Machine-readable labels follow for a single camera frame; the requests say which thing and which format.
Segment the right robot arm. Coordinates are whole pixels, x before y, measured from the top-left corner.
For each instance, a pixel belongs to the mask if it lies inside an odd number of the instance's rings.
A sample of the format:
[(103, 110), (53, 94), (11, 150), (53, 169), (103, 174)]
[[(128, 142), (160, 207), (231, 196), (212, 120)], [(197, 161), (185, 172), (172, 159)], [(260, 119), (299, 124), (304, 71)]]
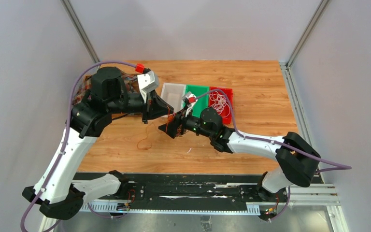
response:
[(190, 131), (209, 138), (211, 146), (219, 152), (254, 154), (278, 162), (278, 168), (265, 172), (257, 184), (257, 196), (265, 202), (291, 185), (309, 187), (319, 164), (320, 155), (297, 133), (275, 137), (243, 133), (225, 126), (212, 108), (204, 109), (199, 117), (181, 110), (171, 115), (159, 130), (171, 138)]

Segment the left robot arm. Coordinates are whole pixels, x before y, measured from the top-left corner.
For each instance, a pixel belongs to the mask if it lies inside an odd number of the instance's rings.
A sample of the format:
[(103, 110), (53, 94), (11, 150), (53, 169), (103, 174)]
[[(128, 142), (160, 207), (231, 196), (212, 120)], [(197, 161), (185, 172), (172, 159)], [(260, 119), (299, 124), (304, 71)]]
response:
[(158, 76), (150, 69), (137, 68), (138, 92), (129, 92), (124, 72), (103, 67), (90, 77), (91, 86), (74, 105), (66, 121), (62, 141), (45, 173), (23, 197), (40, 207), (48, 218), (68, 220), (81, 207), (106, 195), (122, 200), (128, 195), (128, 179), (118, 171), (81, 184), (72, 182), (83, 158), (114, 114), (140, 113), (142, 122), (165, 116), (173, 107), (157, 94)]

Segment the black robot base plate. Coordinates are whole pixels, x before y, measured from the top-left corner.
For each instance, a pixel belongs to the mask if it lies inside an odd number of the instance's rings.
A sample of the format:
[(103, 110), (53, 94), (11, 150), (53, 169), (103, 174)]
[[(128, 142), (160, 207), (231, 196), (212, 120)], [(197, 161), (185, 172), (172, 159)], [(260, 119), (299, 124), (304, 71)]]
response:
[(261, 198), (256, 192), (258, 174), (135, 174), (123, 193), (106, 194), (99, 200), (130, 205), (133, 210), (177, 212), (227, 212), (247, 210), (249, 203), (278, 208), (291, 200), (288, 188)]

